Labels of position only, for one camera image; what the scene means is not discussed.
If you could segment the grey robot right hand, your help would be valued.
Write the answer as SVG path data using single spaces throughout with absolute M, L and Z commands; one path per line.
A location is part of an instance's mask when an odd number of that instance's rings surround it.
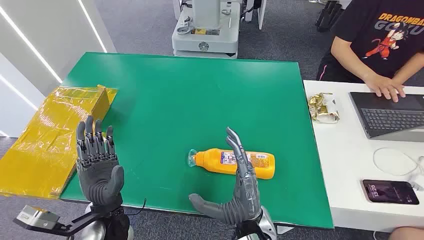
M 189 194 L 188 199 L 199 213 L 225 224 L 237 225 L 256 219 L 262 208 L 255 169 L 248 161 L 240 137 L 230 127 L 226 128 L 226 133 L 226 142 L 232 147 L 237 163 L 231 201 L 218 204 L 204 200 L 196 193 Z

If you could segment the person's right hand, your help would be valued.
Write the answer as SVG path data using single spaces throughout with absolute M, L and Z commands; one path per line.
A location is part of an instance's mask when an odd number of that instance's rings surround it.
M 392 100 L 395 103 L 399 101 L 399 97 L 406 97 L 404 86 L 391 78 L 379 74 L 372 74 L 365 78 L 364 83 L 378 97 L 385 97 L 387 100 Z

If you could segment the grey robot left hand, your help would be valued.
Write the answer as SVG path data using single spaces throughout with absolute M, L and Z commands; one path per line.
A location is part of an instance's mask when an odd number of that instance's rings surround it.
M 102 135 L 102 121 L 89 115 L 76 128 L 76 169 L 83 195 L 94 208 L 114 210 L 123 203 L 124 168 L 120 165 L 113 127 Z

